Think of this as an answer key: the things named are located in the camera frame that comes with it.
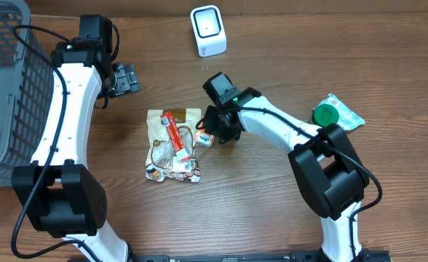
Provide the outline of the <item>teal snack packet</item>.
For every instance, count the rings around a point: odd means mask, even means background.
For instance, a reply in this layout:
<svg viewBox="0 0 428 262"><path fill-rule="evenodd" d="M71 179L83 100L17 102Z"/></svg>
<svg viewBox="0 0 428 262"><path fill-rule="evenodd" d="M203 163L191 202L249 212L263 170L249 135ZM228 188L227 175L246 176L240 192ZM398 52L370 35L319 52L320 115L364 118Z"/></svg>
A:
<svg viewBox="0 0 428 262"><path fill-rule="evenodd" d="M347 132L365 125L365 120L361 116L356 114L332 93L328 94L328 97L322 101L322 104L330 105L337 110L339 115L337 125Z"/></svg>

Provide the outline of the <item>orange small carton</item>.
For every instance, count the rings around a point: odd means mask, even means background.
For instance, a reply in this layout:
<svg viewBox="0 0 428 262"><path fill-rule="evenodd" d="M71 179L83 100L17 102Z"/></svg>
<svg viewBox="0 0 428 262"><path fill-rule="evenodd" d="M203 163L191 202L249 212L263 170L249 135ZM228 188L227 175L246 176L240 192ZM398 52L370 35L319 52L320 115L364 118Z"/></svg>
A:
<svg viewBox="0 0 428 262"><path fill-rule="evenodd" d="M198 143L202 146L211 147L215 137L205 132L205 129L203 128L204 120L205 118L202 117L196 124L196 133L194 135L194 141L195 143Z"/></svg>

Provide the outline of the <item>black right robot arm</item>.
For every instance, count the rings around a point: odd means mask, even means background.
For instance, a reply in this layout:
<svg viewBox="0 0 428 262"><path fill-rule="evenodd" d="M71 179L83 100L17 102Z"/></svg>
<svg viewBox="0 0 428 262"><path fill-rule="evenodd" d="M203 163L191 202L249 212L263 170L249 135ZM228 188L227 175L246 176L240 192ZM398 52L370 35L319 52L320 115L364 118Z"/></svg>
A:
<svg viewBox="0 0 428 262"><path fill-rule="evenodd" d="M197 128L221 143L249 132L284 151L302 198L321 218L321 259L361 261L357 211L369 176L345 131L337 124L319 127L296 119L259 91L251 87L238 90L221 72L202 87L213 104Z"/></svg>

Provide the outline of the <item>green lid jar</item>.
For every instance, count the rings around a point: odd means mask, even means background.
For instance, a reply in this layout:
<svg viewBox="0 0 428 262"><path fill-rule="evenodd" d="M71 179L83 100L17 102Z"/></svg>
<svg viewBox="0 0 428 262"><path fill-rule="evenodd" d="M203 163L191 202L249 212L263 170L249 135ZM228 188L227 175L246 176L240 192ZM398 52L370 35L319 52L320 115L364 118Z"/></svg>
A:
<svg viewBox="0 0 428 262"><path fill-rule="evenodd" d="M327 127L329 124L338 123L339 113L333 106L322 104L313 110L311 121L317 126Z"/></svg>

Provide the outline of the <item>red stick packet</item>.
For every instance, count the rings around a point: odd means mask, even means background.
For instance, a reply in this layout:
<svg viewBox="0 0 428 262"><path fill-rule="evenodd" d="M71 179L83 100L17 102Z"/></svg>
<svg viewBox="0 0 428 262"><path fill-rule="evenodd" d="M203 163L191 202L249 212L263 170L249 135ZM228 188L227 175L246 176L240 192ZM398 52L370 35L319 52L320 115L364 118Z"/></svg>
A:
<svg viewBox="0 0 428 262"><path fill-rule="evenodd" d="M190 160L191 154L187 151L183 136L180 134L179 127L176 126L175 117L172 111L166 111L161 116L162 124L165 126L167 133L172 142L178 163L184 163Z"/></svg>

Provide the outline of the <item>beige snack bag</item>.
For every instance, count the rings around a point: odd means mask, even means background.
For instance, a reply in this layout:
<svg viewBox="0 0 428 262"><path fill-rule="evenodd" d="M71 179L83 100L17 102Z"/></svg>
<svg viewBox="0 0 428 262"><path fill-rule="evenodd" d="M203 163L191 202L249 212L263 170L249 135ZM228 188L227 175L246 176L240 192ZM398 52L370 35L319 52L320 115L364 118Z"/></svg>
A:
<svg viewBox="0 0 428 262"><path fill-rule="evenodd" d="M150 148L146 159L145 176L149 180L163 182L175 179L190 183L200 181L200 168L196 159L195 125L201 119L199 108L174 108L175 125L181 135L183 145L190 156L186 162L179 162L167 128L163 124L162 109L149 110L146 124Z"/></svg>

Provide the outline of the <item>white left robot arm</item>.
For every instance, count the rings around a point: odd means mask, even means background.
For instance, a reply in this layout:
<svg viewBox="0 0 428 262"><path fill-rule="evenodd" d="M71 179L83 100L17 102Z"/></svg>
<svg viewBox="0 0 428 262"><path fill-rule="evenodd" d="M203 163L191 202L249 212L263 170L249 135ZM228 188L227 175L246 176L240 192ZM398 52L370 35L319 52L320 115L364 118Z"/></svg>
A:
<svg viewBox="0 0 428 262"><path fill-rule="evenodd" d="M101 15L82 15L79 35L60 38L46 60L54 82L44 131L29 164L15 167L11 178L20 219L59 247L77 247L87 261L136 259L107 221L106 192L87 166L95 102L140 89L134 67L116 61L118 51L118 28Z"/></svg>

